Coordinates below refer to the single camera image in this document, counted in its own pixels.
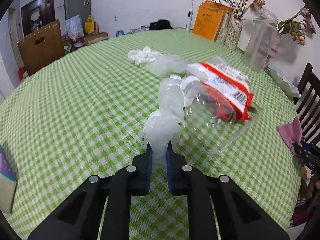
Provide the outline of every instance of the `pink towel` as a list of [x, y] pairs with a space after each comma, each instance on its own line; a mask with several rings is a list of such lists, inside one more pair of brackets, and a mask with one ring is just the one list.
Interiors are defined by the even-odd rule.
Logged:
[[301, 146], [302, 128], [299, 118], [296, 116], [292, 123], [277, 126], [277, 130], [292, 156], [297, 156], [292, 144], [295, 142]]

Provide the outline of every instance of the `table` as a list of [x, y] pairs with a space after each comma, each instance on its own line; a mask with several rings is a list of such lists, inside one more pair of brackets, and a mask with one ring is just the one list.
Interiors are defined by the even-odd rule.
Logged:
[[[68, 54], [28, 78], [0, 105], [0, 144], [18, 177], [7, 220], [22, 239], [92, 174], [113, 175], [143, 153], [138, 137], [157, 109], [160, 79], [135, 66], [128, 51], [150, 46], [204, 61], [217, 54], [250, 77], [254, 101], [264, 111], [223, 155], [203, 153], [184, 127], [174, 149], [210, 176], [229, 175], [281, 227], [289, 225], [300, 185], [276, 126], [296, 116], [265, 73], [241, 62], [240, 51], [183, 30], [125, 35]], [[152, 173], [147, 197], [133, 197], [130, 239], [188, 239], [187, 199], [169, 194], [166, 170]]]

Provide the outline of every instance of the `gray panel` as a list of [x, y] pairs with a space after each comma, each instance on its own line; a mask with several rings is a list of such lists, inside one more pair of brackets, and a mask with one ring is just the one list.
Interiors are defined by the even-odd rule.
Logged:
[[82, 19], [82, 25], [84, 27], [84, 23], [87, 20], [88, 16], [91, 14], [91, 0], [86, 0], [84, 5], [84, 0], [66, 0], [66, 16], [67, 19], [80, 15]]

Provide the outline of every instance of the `wooden chair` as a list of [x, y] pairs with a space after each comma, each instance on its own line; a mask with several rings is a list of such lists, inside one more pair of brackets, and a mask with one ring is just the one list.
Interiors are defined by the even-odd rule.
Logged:
[[[316, 144], [320, 141], [320, 132], [317, 133], [320, 128], [320, 122], [316, 125], [320, 118], [320, 111], [318, 111], [320, 107], [320, 80], [315, 74], [313, 74], [312, 65], [310, 63], [306, 65], [301, 80], [298, 84], [298, 90], [301, 95], [306, 89], [308, 83], [310, 84], [310, 88], [308, 89], [306, 95], [302, 98], [302, 101], [297, 109], [297, 113], [300, 115], [299, 120], [301, 123], [303, 136], [306, 136], [310, 132], [306, 137], [305, 142]], [[294, 98], [293, 101], [294, 104], [297, 105], [299, 99]]]

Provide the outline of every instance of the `yellow tote bag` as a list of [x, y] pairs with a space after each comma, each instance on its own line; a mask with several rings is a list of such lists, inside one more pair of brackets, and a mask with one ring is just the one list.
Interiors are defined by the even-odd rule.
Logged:
[[87, 18], [87, 21], [85, 22], [84, 31], [88, 34], [94, 31], [94, 21], [92, 20], [91, 15], [89, 15], [89, 17]]

